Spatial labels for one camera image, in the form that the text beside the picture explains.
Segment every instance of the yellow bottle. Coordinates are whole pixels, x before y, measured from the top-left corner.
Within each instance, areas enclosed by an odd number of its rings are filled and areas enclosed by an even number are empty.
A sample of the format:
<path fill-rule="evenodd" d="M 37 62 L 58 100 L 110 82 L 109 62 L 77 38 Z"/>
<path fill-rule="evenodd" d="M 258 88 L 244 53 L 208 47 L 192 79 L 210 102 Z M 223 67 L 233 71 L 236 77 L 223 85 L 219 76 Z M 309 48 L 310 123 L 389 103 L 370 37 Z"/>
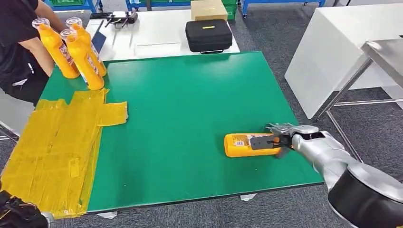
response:
<path fill-rule="evenodd" d="M 281 152 L 278 144 L 273 144 L 273 148 L 254 150 L 250 144 L 250 139 L 262 136 L 271 136 L 271 133 L 233 133 L 224 137 L 224 150 L 228 157 L 247 157 L 257 155 L 275 155 Z"/>
<path fill-rule="evenodd" d="M 73 58 L 67 51 L 67 47 L 59 34 L 50 27 L 49 20 L 37 18 L 32 21 L 32 26 L 38 30 L 40 40 L 59 66 L 63 76 L 66 78 L 78 77 L 80 73 L 73 62 Z"/>
<path fill-rule="evenodd" d="M 83 21 L 80 18 L 69 18 L 66 20 L 66 25 L 77 32 L 78 39 L 90 48 L 89 56 L 98 68 L 99 75 L 106 75 L 106 68 L 98 52 L 91 41 L 91 35 L 83 28 Z"/>
<path fill-rule="evenodd" d="M 68 51 L 74 59 L 81 76 L 91 90 L 98 90 L 104 87 L 105 83 L 94 62 L 89 56 L 90 48 L 84 45 L 72 29 L 63 30 L 60 35 L 67 43 Z"/>

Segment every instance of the green table surface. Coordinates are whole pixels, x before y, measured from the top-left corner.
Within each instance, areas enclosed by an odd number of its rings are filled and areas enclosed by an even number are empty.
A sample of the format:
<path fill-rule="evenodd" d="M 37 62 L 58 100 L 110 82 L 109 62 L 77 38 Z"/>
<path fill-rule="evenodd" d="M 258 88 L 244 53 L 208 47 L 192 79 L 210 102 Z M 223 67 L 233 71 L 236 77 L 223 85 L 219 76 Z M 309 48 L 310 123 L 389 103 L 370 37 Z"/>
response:
<path fill-rule="evenodd" d="M 261 52 L 105 62 L 107 103 L 126 124 L 104 127 L 88 211 L 321 183 L 298 153 L 229 158 L 224 136 L 298 124 Z M 81 78 L 54 71 L 43 99 L 70 101 Z"/>

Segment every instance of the black case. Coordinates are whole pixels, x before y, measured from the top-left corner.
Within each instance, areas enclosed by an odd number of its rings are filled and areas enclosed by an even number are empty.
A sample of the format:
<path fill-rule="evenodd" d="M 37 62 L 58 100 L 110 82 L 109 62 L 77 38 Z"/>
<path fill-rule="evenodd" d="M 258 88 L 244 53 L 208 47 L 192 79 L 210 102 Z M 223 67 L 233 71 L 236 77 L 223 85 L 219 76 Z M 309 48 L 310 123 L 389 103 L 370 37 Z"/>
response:
<path fill-rule="evenodd" d="M 232 32 L 226 20 L 189 21 L 185 32 L 192 52 L 222 52 L 232 45 Z"/>

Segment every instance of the clear bottle cap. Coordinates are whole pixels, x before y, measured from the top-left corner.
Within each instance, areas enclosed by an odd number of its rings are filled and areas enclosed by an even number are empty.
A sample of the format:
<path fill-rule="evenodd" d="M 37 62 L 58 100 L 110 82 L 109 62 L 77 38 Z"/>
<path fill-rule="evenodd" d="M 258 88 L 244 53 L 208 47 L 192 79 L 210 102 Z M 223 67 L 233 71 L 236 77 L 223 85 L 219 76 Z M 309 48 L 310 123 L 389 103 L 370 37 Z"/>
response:
<path fill-rule="evenodd" d="M 80 18 L 69 18 L 66 20 L 66 25 L 71 29 L 77 30 L 83 27 L 83 21 Z"/>
<path fill-rule="evenodd" d="M 61 31 L 60 35 L 66 42 L 73 42 L 77 39 L 77 32 L 71 28 Z"/>
<path fill-rule="evenodd" d="M 38 30 L 46 30 L 50 28 L 50 22 L 46 18 L 37 18 L 32 21 L 32 26 Z"/>

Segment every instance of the yellow tape patch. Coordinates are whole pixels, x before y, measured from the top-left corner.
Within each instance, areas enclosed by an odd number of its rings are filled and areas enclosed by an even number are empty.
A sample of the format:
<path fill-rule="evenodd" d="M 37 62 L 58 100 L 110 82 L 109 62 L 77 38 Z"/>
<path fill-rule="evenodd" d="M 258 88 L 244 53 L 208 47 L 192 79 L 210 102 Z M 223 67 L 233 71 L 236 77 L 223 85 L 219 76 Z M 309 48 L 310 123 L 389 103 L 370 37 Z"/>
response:
<path fill-rule="evenodd" d="M 75 92 L 70 105 L 40 100 L 3 170 L 3 189 L 57 219 L 86 213 L 101 126 L 128 117 L 126 102 L 104 104 L 106 93 Z"/>

